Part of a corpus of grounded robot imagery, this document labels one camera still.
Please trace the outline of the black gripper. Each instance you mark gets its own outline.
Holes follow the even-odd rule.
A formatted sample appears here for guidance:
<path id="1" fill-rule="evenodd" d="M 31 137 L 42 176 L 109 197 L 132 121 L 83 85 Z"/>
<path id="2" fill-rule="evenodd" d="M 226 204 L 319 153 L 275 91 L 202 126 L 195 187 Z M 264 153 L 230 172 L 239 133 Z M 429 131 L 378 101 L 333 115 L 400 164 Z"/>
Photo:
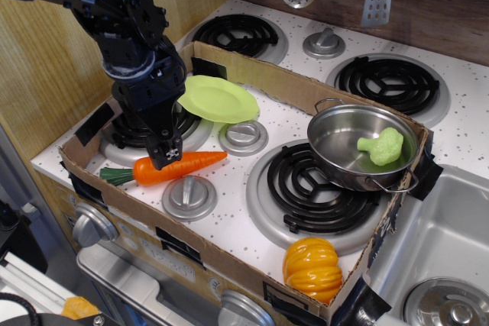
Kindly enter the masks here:
<path id="1" fill-rule="evenodd" d="M 185 92 L 186 67 L 179 57 L 156 60 L 142 76 L 116 79 L 114 97 L 156 137 L 145 137 L 145 146 L 157 170 L 182 159 L 182 137 L 174 107 Z M 170 139 L 167 156 L 159 139 Z"/>

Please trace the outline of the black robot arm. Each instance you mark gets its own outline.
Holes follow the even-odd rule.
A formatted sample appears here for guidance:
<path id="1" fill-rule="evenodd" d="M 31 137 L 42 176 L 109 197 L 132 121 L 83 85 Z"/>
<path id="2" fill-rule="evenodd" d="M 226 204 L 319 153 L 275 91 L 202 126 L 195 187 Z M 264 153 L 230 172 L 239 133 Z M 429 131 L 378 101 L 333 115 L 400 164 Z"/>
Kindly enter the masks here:
<path id="1" fill-rule="evenodd" d="M 183 140 L 173 109 L 185 92 L 186 67 L 164 35 L 165 9 L 154 0 L 42 1 L 71 10 L 96 42 L 114 97 L 150 131 L 144 145 L 154 168 L 181 160 Z"/>

